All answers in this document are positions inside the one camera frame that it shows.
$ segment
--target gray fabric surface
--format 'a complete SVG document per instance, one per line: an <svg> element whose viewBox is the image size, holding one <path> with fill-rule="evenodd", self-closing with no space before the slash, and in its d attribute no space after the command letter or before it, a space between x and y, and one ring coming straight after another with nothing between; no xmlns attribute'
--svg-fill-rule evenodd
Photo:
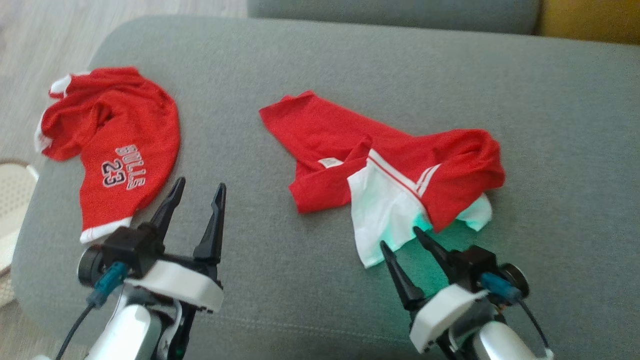
<svg viewBox="0 0 640 360"><path fill-rule="evenodd" d="M531 34L539 0L247 0L250 17Z"/></svg>
<svg viewBox="0 0 640 360"><path fill-rule="evenodd" d="M168 252L190 254L218 182L228 186L225 302L220 314L197 316L187 359L418 358L387 270L358 260L349 206L295 211L294 160L257 111L309 88L415 135L489 130L507 174L489 194L495 218L480 233L454 224L436 238L518 265L559 359L630 359L639 338L639 56L632 46L512 35L150 17L114 31L90 68L135 65L177 101L182 147L170 183L184 175L187 186ZM23 309L61 338L89 294L76 280L82 178L79 159L45 164L13 264ZM398 256L428 286L428 254L413 241ZM93 341L110 311L89 315L75 340ZM521 310L507 318L541 354Z"/></svg>

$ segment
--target red and white clothing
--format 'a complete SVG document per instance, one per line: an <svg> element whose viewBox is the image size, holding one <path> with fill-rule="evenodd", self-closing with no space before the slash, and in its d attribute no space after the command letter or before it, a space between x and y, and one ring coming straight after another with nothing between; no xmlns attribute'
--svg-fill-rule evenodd
<svg viewBox="0 0 640 360"><path fill-rule="evenodd" d="M366 267L397 250L413 225L436 232L456 218L480 230L491 219L484 191L504 183L500 146L480 129L411 136L308 91L260 110L296 158L289 186L300 213L351 205Z"/></svg>
<svg viewBox="0 0 640 360"><path fill-rule="evenodd" d="M175 102L133 67L70 74L56 81L49 95L59 100L42 114L35 147L56 161L80 154L80 241L129 226L134 212L160 192L175 163L180 147Z"/></svg>

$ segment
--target red stripe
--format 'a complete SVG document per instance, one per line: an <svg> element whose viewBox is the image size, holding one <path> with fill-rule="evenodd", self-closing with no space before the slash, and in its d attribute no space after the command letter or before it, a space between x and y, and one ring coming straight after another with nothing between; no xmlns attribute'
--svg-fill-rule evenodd
<svg viewBox="0 0 640 360"><path fill-rule="evenodd" d="M418 196L418 194L415 192L415 190L412 190L409 186L406 186L402 181L400 181L397 177L393 176L393 174L391 174L387 169L383 168L382 166L380 166L380 164L372 159L371 157L368 157L369 160L373 161L374 164L376 164L380 170L384 171L387 175L389 175L393 180L396 180L398 182L398 184L402 185L405 189L409 190L410 193L413 194L413 196L415 196L416 199L418 199L418 201L422 204L422 202L420 201L420 197Z"/></svg>

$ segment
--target white perforated object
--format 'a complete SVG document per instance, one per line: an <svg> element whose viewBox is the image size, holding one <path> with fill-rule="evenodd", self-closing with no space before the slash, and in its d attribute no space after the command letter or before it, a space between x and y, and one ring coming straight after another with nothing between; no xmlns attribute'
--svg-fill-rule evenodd
<svg viewBox="0 0 640 360"><path fill-rule="evenodd" d="M37 181L38 174L30 166L0 164L0 307L15 297L8 270Z"/></svg>

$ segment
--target black cable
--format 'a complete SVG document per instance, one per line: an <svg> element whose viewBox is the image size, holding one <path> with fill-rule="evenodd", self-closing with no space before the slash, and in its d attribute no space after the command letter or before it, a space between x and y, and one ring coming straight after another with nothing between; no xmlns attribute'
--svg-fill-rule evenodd
<svg viewBox="0 0 640 360"><path fill-rule="evenodd" d="M71 327L71 330L69 330L69 333L67 334L67 338L65 339L65 342L62 343L62 346L60 347L60 351L58 352L58 356L56 356L56 360L62 359L62 355L65 353L67 346L69 346L69 343L71 342L71 338L76 333L76 330L78 330L80 323L82 323L84 318L86 318L86 316L89 315L89 312L93 309L93 307L94 305L90 304L89 306L86 307L86 309L84 309L82 314L80 314L80 317L78 317L78 320L76 320L76 323Z"/></svg>
<svg viewBox="0 0 640 360"><path fill-rule="evenodd" d="M540 338L542 339L542 343L545 344L545 348L549 348L549 342L547 341L547 337L545 337L545 333L542 332L542 328L540 327L540 324L538 324L538 321L536 320L535 316L533 316L533 314L531 313L531 310L529 310L529 308L527 307L527 305L525 305L522 299L519 299L518 303L520 304L520 306L522 306L522 309L524 310L524 312L527 313L527 316L529 317L529 319L531 319L533 326L536 327L536 330L538 331L538 334L540 334Z"/></svg>

